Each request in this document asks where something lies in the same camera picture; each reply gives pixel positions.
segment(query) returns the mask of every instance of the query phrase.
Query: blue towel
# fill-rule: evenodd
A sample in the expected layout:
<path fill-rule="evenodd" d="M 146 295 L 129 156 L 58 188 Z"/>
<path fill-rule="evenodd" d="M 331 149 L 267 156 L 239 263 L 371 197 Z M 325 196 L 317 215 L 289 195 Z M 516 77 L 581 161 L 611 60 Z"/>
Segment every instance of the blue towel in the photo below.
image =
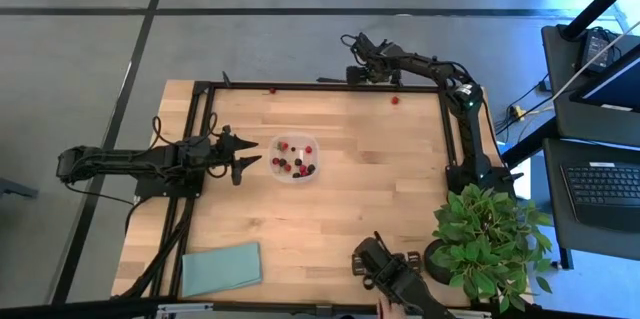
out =
<path fill-rule="evenodd" d="M 216 293 L 262 282 L 260 245 L 249 243 L 182 256 L 182 296 Z"/>

